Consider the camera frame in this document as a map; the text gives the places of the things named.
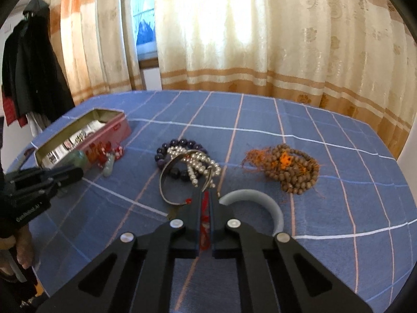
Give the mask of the person left hand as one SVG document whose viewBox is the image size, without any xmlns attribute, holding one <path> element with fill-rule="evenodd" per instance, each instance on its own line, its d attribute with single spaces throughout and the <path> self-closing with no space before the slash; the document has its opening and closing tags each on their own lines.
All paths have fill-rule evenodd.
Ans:
<svg viewBox="0 0 417 313">
<path fill-rule="evenodd" d="M 33 265 L 35 251 L 33 246 L 33 236 L 29 225 L 22 227 L 13 236 L 1 238 L 1 250 L 16 249 L 16 263 L 24 269 Z"/>
</svg>

